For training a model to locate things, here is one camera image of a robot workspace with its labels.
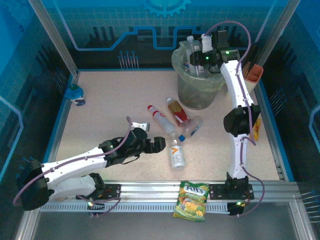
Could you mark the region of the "clear bottle with white cap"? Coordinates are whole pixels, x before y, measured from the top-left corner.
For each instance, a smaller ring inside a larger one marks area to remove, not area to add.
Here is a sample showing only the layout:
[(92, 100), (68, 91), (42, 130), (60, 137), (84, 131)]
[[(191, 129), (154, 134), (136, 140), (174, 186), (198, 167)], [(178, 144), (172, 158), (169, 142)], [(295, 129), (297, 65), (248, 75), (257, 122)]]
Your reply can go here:
[(188, 67), (189, 67), (189, 72), (192, 76), (198, 77), (199, 75), (197, 75), (196, 66), (190, 64), (190, 62), (189, 62), (190, 61), (190, 58), (189, 58), (190, 54), (195, 51), (194, 37), (192, 35), (190, 35), (186, 38), (186, 40), (187, 40), (187, 44), (186, 44), (185, 54), (186, 54), (186, 59), (187, 59)]

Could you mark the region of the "clear bottle with red cap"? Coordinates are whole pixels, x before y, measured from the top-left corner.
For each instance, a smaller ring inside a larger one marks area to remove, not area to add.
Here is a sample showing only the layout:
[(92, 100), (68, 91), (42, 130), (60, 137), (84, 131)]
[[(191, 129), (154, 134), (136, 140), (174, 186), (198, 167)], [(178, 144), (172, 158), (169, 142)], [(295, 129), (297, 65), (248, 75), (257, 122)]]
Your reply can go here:
[(152, 114), (153, 119), (166, 134), (170, 135), (171, 133), (176, 132), (175, 126), (156, 107), (149, 105), (147, 109)]

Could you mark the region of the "green translucent bin liner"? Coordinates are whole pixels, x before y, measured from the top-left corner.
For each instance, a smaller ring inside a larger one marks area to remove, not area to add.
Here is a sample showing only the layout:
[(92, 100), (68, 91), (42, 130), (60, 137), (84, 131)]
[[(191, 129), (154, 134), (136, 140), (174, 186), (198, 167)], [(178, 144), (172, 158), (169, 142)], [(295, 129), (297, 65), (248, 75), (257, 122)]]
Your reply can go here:
[(195, 87), (202, 92), (219, 91), (226, 83), (221, 73), (211, 74), (207, 70), (205, 73), (208, 77), (192, 76), (189, 70), (186, 70), (184, 63), (187, 62), (186, 49), (187, 40), (179, 42), (179, 48), (175, 49), (171, 56), (171, 64), (178, 75), (182, 78), (182, 82)]

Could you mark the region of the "grey mesh waste bin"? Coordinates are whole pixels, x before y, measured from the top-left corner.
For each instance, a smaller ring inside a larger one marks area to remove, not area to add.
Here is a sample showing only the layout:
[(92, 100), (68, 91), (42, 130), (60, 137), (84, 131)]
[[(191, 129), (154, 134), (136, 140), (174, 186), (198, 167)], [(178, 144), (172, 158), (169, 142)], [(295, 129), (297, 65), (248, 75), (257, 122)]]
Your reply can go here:
[(216, 91), (201, 91), (190, 83), (186, 83), (180, 75), (177, 78), (177, 89), (180, 102), (193, 110), (203, 110), (209, 107), (217, 95)]

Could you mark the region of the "white label bottle orange mark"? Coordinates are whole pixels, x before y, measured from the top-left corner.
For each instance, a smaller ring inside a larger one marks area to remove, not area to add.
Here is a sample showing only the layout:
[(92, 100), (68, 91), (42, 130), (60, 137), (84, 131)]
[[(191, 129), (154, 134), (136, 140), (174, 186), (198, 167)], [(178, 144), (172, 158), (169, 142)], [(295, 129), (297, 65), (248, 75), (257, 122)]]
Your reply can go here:
[(171, 167), (174, 170), (182, 169), (186, 166), (184, 151), (182, 143), (179, 139), (179, 135), (176, 132), (171, 132), (170, 145), (169, 145), (169, 156), (171, 161)]

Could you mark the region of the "orange label plastic bottle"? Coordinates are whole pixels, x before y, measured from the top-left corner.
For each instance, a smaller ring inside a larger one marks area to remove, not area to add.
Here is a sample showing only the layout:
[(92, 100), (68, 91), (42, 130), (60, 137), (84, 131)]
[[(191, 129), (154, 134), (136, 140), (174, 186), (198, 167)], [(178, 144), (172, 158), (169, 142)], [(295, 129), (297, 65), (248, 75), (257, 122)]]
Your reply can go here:
[(184, 128), (191, 121), (190, 117), (187, 115), (178, 101), (170, 97), (167, 98), (167, 107), (180, 128)]

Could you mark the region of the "orange plastic cup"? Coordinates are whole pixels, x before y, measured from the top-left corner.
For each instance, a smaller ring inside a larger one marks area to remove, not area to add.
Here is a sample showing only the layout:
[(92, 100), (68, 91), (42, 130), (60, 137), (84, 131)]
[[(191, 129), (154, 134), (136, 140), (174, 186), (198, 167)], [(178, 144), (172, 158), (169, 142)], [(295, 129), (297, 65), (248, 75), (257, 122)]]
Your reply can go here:
[(254, 64), (253, 67), (247, 72), (244, 78), (247, 82), (257, 84), (264, 72), (264, 68), (260, 65)]

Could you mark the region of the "wide clear bottle blue print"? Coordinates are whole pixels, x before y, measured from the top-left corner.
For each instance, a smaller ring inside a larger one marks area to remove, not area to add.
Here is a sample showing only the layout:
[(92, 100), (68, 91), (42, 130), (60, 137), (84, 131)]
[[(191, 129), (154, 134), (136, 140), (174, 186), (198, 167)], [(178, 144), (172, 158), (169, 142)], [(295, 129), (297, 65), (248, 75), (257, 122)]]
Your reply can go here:
[(184, 128), (182, 134), (178, 137), (181, 142), (190, 139), (201, 127), (203, 119), (196, 115)]

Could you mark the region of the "green yellow candy bag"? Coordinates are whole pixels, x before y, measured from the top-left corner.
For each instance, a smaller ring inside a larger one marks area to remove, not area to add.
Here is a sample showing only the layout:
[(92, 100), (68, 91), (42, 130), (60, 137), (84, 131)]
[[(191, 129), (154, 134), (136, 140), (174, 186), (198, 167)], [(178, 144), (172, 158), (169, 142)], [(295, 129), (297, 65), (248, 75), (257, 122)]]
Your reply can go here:
[(204, 222), (209, 186), (206, 183), (182, 181), (173, 212), (174, 218)]

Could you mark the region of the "small black controller box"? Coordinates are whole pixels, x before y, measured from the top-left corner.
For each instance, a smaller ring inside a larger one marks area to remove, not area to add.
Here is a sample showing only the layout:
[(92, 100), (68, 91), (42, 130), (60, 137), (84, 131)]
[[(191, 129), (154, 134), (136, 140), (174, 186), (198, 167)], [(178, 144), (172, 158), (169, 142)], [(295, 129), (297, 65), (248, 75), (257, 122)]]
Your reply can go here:
[(106, 206), (104, 203), (93, 203), (92, 201), (87, 202), (87, 214), (90, 216), (90, 218), (98, 218), (99, 215), (102, 215), (105, 211)]
[(238, 201), (238, 202), (228, 202), (227, 203), (227, 211), (230, 216), (238, 217), (244, 212), (245, 206), (247, 205), (247, 201)]

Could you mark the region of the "blue white toy figure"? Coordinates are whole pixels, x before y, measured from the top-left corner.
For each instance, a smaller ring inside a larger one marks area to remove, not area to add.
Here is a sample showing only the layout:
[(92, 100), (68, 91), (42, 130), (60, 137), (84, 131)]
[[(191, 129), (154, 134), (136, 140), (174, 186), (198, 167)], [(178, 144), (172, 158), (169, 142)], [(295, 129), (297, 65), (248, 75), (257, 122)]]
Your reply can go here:
[(83, 89), (76, 85), (71, 84), (64, 93), (64, 97), (70, 100), (76, 106), (83, 106), (86, 104), (84, 98), (84, 91)]

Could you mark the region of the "yellow snack packet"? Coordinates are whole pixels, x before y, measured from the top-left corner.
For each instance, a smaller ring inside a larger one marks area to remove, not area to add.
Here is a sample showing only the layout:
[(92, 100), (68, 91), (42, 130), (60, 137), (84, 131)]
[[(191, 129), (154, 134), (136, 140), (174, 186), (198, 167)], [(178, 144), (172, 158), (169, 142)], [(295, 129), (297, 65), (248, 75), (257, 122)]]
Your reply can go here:
[(261, 127), (262, 119), (258, 118), (255, 124), (252, 127), (252, 134), (250, 135), (255, 141), (259, 140), (260, 136), (260, 127)]

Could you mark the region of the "aluminium mounting rail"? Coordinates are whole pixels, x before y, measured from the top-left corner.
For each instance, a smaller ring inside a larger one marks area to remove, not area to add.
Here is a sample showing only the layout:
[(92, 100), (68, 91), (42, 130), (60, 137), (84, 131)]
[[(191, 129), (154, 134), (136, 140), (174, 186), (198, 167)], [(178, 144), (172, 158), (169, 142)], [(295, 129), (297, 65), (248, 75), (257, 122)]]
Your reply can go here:
[[(120, 203), (113, 212), (124, 213), (172, 213), (178, 200), (179, 182), (120, 182)], [(262, 203), (290, 203), (301, 199), (298, 185), (295, 182), (281, 180), (264, 181)], [(105, 211), (111, 209), (115, 200), (105, 202)], [(40, 212), (87, 213), (87, 202), (75, 198), (62, 202), (50, 201), (39, 208)]]

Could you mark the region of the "aluminium frame post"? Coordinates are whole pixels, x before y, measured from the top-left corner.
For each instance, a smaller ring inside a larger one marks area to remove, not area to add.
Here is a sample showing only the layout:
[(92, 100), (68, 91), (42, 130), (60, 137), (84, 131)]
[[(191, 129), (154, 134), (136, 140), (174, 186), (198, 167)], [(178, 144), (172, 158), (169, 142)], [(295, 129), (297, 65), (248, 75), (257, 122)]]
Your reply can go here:
[(271, 34), (269, 35), (264, 47), (262, 48), (258, 58), (257, 64), (263, 66), (270, 56), (273, 48), (282, 36), (286, 26), (288, 25), (291, 17), (295, 13), (297, 6), (301, 0), (288, 0), (286, 6), (281, 12), (276, 24), (274, 25)]
[(49, 36), (56, 50), (58, 51), (70, 74), (74, 78), (77, 78), (78, 68), (43, 2), (41, 0), (28, 0), (28, 2), (33, 8), (36, 16), (41, 22), (43, 28), (45, 29), (47, 35)]

